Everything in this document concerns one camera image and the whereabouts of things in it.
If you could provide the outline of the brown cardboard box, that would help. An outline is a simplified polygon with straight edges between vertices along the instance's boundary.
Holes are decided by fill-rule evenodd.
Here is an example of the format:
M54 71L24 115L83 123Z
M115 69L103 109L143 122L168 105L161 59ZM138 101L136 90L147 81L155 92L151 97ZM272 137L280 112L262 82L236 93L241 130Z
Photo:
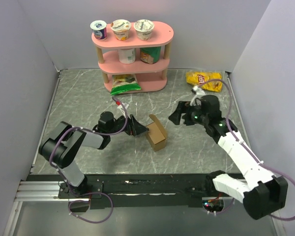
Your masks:
M156 115L150 114L149 118L152 120L152 123L146 126L148 129L146 139L148 140L152 150L157 152L166 146L168 135L165 127Z

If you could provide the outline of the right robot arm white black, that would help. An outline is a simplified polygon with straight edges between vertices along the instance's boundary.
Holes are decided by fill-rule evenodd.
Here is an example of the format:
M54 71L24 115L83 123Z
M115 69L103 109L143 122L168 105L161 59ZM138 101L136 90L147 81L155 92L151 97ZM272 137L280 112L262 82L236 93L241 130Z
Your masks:
M179 101L169 120L175 125L200 124L206 133L228 154L240 170L245 182L223 171L207 175L205 190L211 196L225 193L244 205L248 215L257 220L282 209L286 203L288 183L283 177L262 167L250 154L237 127L222 117L217 96L205 95L200 104Z

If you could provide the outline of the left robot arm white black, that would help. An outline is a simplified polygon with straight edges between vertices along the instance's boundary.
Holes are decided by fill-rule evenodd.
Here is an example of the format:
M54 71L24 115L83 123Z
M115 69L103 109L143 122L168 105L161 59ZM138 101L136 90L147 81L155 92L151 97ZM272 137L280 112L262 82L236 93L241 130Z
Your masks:
M133 115L123 115L116 119L113 113L103 112L92 130L60 122L40 144L38 153L63 177L70 192L81 198L90 191L90 187L86 175L74 160L79 148L103 150L111 141L112 135L125 132L136 137L148 131Z

